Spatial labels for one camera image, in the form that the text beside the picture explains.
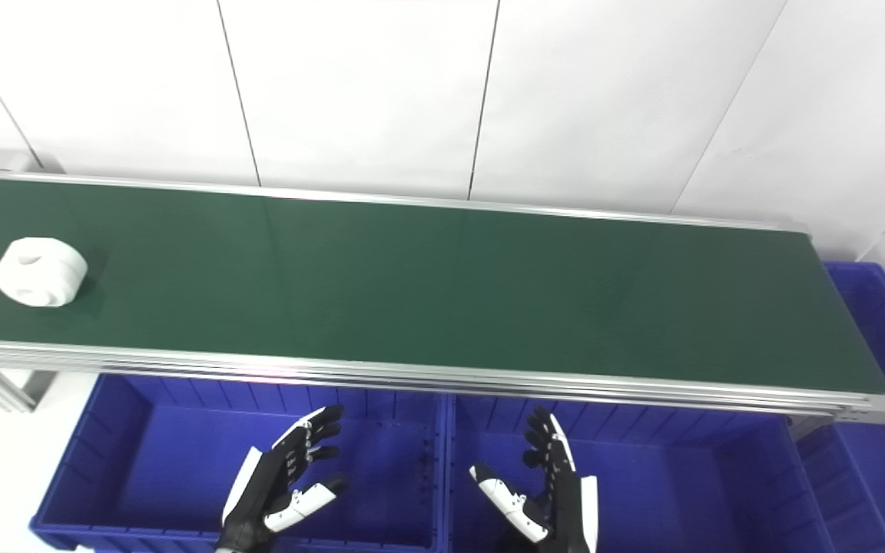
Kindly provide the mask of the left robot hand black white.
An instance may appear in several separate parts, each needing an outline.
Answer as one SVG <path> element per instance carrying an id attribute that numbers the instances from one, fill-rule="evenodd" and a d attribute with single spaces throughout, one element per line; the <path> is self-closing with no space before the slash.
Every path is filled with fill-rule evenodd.
<path id="1" fill-rule="evenodd" d="M 268 449 L 249 449 L 221 515 L 215 552 L 267 552 L 278 533 L 305 521 L 340 497 L 349 485 L 333 475 L 304 489 L 294 486 L 317 461 L 340 454 L 320 441 L 340 434 L 341 405 L 320 407 L 298 419 Z"/>

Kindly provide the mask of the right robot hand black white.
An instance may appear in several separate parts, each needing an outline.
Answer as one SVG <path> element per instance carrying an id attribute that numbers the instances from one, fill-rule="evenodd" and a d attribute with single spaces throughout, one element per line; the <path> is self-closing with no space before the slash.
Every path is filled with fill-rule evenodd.
<path id="1" fill-rule="evenodd" d="M 535 499 L 516 491 L 484 462 L 469 469 L 478 490 L 538 552 L 594 552 L 599 543 L 599 483 L 580 476 L 562 425 L 551 410 L 536 406 L 524 433 L 530 444 L 521 459 L 544 475 Z"/>

